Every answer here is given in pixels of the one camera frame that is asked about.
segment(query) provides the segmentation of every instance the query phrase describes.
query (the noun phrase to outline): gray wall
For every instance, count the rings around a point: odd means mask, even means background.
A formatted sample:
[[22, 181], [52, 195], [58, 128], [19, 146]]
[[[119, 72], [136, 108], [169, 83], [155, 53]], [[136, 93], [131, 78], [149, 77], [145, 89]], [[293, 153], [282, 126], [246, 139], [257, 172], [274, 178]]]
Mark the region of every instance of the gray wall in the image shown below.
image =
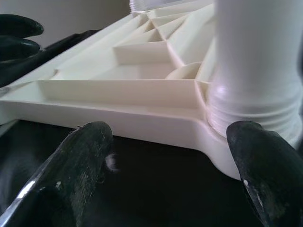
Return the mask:
[[18, 14], [41, 23], [30, 38], [43, 47], [74, 33], [104, 28], [129, 14], [129, 0], [0, 0], [0, 14]]

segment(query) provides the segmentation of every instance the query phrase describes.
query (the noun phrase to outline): dark table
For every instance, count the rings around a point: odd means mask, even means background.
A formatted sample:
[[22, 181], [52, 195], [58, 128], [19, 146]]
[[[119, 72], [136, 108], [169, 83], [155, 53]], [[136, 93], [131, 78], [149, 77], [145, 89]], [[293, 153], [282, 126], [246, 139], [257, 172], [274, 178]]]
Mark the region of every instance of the dark table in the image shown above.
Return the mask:
[[[2, 207], [70, 131], [19, 121], [0, 137]], [[199, 151], [114, 137], [113, 153], [117, 171], [96, 183], [85, 227], [262, 226], [241, 183]]]

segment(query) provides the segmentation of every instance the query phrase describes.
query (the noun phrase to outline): white plastic base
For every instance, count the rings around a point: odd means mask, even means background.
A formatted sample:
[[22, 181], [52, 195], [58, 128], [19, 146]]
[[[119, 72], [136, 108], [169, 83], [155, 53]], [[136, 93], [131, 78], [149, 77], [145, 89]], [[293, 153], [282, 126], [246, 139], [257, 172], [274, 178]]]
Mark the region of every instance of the white plastic base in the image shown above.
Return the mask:
[[[1, 88], [0, 124], [105, 121], [117, 136], [200, 150], [239, 179], [226, 138], [206, 116], [214, 31], [212, 0], [129, 15]], [[288, 141], [300, 133], [297, 125]]]

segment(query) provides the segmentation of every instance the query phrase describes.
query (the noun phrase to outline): rubber glove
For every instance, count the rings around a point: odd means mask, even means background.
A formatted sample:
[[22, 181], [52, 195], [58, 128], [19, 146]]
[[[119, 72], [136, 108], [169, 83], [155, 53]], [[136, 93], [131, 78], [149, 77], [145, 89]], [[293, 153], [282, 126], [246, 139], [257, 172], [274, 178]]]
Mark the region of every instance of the rubber glove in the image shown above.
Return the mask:
[[278, 133], [255, 122], [227, 128], [244, 191], [265, 227], [303, 226], [303, 159]]
[[0, 69], [40, 51], [39, 44], [23, 39], [40, 35], [41, 24], [18, 15], [0, 15]]
[[[104, 122], [88, 123], [70, 133], [0, 216], [0, 227], [80, 227], [87, 201], [103, 173], [112, 138]], [[7, 165], [0, 172], [0, 180], [14, 169], [16, 166]], [[4, 182], [13, 180], [9, 177]]]

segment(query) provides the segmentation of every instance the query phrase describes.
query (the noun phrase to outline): black glove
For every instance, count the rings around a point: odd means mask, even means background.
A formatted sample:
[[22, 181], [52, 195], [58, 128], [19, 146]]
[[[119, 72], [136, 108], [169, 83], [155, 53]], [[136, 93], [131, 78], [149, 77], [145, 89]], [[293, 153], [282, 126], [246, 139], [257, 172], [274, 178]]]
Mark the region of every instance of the black glove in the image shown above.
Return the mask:
[[276, 132], [241, 121], [227, 140], [248, 199], [265, 227], [303, 226], [303, 159]]
[[40, 35], [43, 28], [39, 23], [17, 15], [0, 15], [0, 87], [14, 82], [97, 31], [73, 34], [41, 50], [35, 42], [23, 39]]
[[[70, 133], [0, 216], [0, 226], [81, 226], [87, 201], [111, 150], [112, 137], [104, 122], [92, 122]], [[27, 161], [30, 160], [20, 160], [19, 165]], [[1, 185], [3, 191], [13, 183], [11, 171], [16, 167], [6, 165], [1, 170], [0, 180], [8, 183]]]

